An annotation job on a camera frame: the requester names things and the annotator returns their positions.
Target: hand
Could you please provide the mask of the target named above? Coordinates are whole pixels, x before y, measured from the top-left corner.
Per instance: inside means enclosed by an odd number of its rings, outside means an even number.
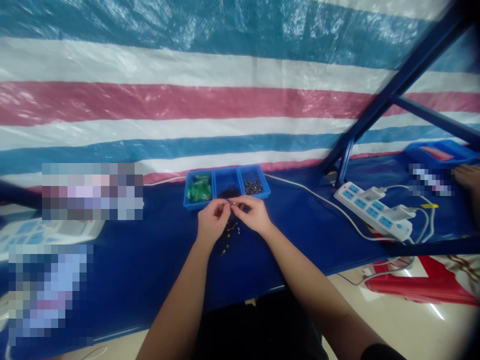
[[[225,199],[214,199],[198,213],[197,242],[213,248],[224,232],[230,217],[230,204]]]
[[[480,168],[466,164],[455,168],[455,180],[469,191],[480,190]]]
[[[232,203],[230,207],[233,213],[242,220],[245,225],[260,235],[263,236],[270,231],[270,229],[275,227],[270,221],[267,209],[262,200],[253,196],[243,195],[240,197],[232,197],[230,202]],[[243,210],[240,210],[237,204],[245,204],[250,207],[251,210],[246,213]]]

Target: finger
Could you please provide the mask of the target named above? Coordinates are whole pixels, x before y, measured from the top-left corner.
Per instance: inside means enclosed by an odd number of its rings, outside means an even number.
[[[253,208],[255,204],[258,204],[262,200],[257,199],[256,197],[249,196],[249,195],[242,195],[239,197],[231,197],[230,202],[231,203],[238,203],[238,204],[245,204],[248,205],[249,207]]]
[[[218,207],[223,207],[224,204],[228,204],[229,202],[225,199],[213,199],[210,203],[206,206],[208,212],[214,213]]]
[[[228,202],[226,202],[223,205],[223,210],[221,212],[220,221],[224,222],[226,224],[227,221],[229,220],[229,217],[230,217],[231,213],[232,212],[230,211],[230,204]]]
[[[236,215],[237,218],[245,222],[245,218],[248,216],[245,212],[239,209],[237,205],[230,205],[231,210]]]
[[[474,171],[475,168],[473,166],[467,165],[467,164],[461,164],[455,168],[455,170],[459,170],[462,172],[471,172]]]

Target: white stripe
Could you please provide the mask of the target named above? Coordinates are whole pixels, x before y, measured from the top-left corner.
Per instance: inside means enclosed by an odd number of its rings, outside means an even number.
[[[463,124],[480,123],[480,114],[444,112]],[[0,151],[21,148],[80,147],[125,140],[210,138],[263,134],[341,134],[356,120],[331,118],[259,117],[234,119],[92,120],[39,126],[0,126]],[[428,126],[404,113],[384,116],[372,130]]]
[[[376,94],[396,71],[308,61],[0,38],[0,82],[289,88]],[[480,92],[480,75],[426,72],[409,92]]]
[[[438,20],[449,0],[317,0],[345,8],[403,16],[406,18]]]
[[[450,138],[459,144],[465,144],[464,141],[452,137]],[[395,142],[375,142],[368,144],[354,145],[352,155],[365,153],[385,153],[403,151],[409,144],[416,142],[434,142],[443,140],[438,139],[418,139],[416,141],[395,141]],[[139,161],[143,164],[143,173],[179,173],[192,169],[221,168],[226,166],[241,166],[261,163],[278,162],[301,162],[311,159],[324,159],[330,149],[318,148],[308,151],[297,152],[279,152],[279,151],[259,151],[247,153],[226,153],[218,155],[180,157],[176,159],[149,159]],[[25,173],[0,176],[0,180],[29,188],[42,184],[42,173]]]

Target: floor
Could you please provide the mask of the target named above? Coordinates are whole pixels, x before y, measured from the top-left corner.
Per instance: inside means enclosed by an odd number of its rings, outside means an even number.
[[[419,276],[422,269],[409,270]],[[343,272],[353,282],[362,279],[360,268]],[[467,338],[477,308],[459,304],[419,304],[401,297],[371,292],[366,287],[353,286],[338,275],[329,277],[336,288],[367,323],[408,360],[457,359]],[[134,360],[147,331],[117,338],[93,347],[80,349],[60,357],[62,360],[82,360],[98,355],[101,360]],[[331,360],[336,356],[328,343],[325,350]]]

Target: cable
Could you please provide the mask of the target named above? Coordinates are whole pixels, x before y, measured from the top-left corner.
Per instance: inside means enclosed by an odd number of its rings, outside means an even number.
[[[143,186],[153,186],[153,185],[168,183],[168,182],[171,182],[171,181],[173,181],[173,180],[184,179],[184,178],[186,178],[186,176],[177,176],[177,177],[169,178],[169,179],[167,179],[167,180],[162,180],[162,181],[154,182],[153,184],[143,184]]]
[[[293,181],[289,181],[289,180],[285,180],[285,179],[282,179],[280,177],[276,177],[276,176],[272,176],[272,175],[268,175],[268,174],[264,174],[266,177],[269,177],[269,178],[272,178],[272,179],[276,179],[276,180],[280,180],[284,183],[288,183],[288,184],[292,184],[292,185],[296,185],[298,187],[301,187],[305,190],[307,190],[309,193],[311,193],[312,195],[315,195],[317,198],[323,200],[324,202],[332,205],[335,209],[337,209],[338,211],[340,211],[347,219],[348,221],[350,221],[350,223],[353,225],[353,227],[355,228],[356,232],[360,234],[360,236],[364,239],[367,239],[367,240],[371,240],[371,241],[381,241],[381,240],[389,240],[389,241],[396,241],[396,242],[400,242],[403,244],[402,241],[396,239],[396,238],[393,238],[393,237],[368,237],[368,236],[365,236],[361,231],[360,229],[357,227],[357,225],[354,223],[354,221],[352,220],[352,218],[350,216],[348,216],[348,214],[343,211],[340,207],[338,207],[337,205],[335,205],[333,202],[331,201],[328,201],[326,198],[318,195],[317,193],[313,192],[312,190],[310,190],[308,187],[306,186],[303,186],[302,184],[299,184],[299,183],[296,183],[296,182],[293,182]]]
[[[391,185],[391,186],[387,186],[387,187],[384,187],[383,189],[386,191],[387,189],[391,189],[391,188],[405,188],[405,189],[409,189],[408,186],[406,185]],[[432,205],[431,207],[431,214],[430,214],[430,232],[428,233],[428,235],[424,238],[424,239],[421,239],[421,237],[418,238],[417,240],[417,244],[418,243],[425,243],[427,242],[428,239],[430,239],[434,233],[435,233],[435,227],[434,227],[434,219],[435,219],[435,208],[433,207],[433,203],[428,200],[425,196],[422,196],[422,195],[416,195],[418,196],[419,198],[422,198],[423,200],[425,200],[427,203],[429,203],[430,205]]]
[[[98,358],[99,356],[102,356],[104,354],[104,352],[107,351],[109,347],[104,345],[104,346],[100,346],[98,348],[96,348],[95,350],[93,350],[92,352],[90,352],[88,355],[86,355],[85,357],[82,357],[81,360],[93,360],[93,359],[96,359]]]
[[[393,262],[395,262],[395,261],[399,261],[399,262],[402,262],[402,263],[404,263],[404,264],[410,264],[409,262],[403,261],[403,260],[402,260],[402,257],[403,257],[403,256],[394,257],[394,258],[392,258],[392,259],[389,260],[389,261],[381,262],[381,263],[379,263],[379,264],[373,263],[373,265],[375,265],[375,266],[378,266],[378,265],[387,265],[387,264],[391,264],[391,263],[393,263]]]
[[[12,347],[10,345],[7,345],[5,348],[5,360],[12,360],[12,356],[10,355]]]
[[[420,235],[418,236],[418,238],[416,239],[415,243],[418,244],[420,242],[420,240],[423,238],[424,234],[425,234],[425,231],[427,231],[427,227],[429,226],[429,222],[430,222],[430,218],[429,218],[429,215],[427,214],[427,212],[425,210],[423,210],[422,208],[415,208],[415,210],[420,210],[423,215],[425,215],[425,225],[423,226],[423,229],[421,230],[421,233]]]
[[[407,269],[411,268],[412,265],[413,265],[413,263],[414,263],[414,261],[415,261],[415,257],[412,256],[410,259],[411,259],[411,261],[410,261],[410,263],[409,263],[407,266],[399,267],[398,269],[394,269],[394,270],[389,270],[389,271],[383,271],[383,272],[375,273],[375,274],[373,274],[373,275],[370,275],[370,276],[365,277],[362,281],[360,281],[360,282],[358,282],[358,283],[354,283],[354,282],[350,281],[349,279],[347,279],[347,278],[346,278],[345,276],[343,276],[342,274],[339,274],[339,273],[338,273],[337,275],[341,276],[342,278],[344,278],[345,280],[347,280],[347,281],[348,281],[350,284],[352,284],[352,285],[360,286],[360,285],[364,284],[365,282],[367,282],[368,280],[373,279],[373,278],[376,278],[377,276],[386,275],[386,274],[392,274],[392,273],[396,273],[396,272],[403,271],[403,270],[407,270]]]

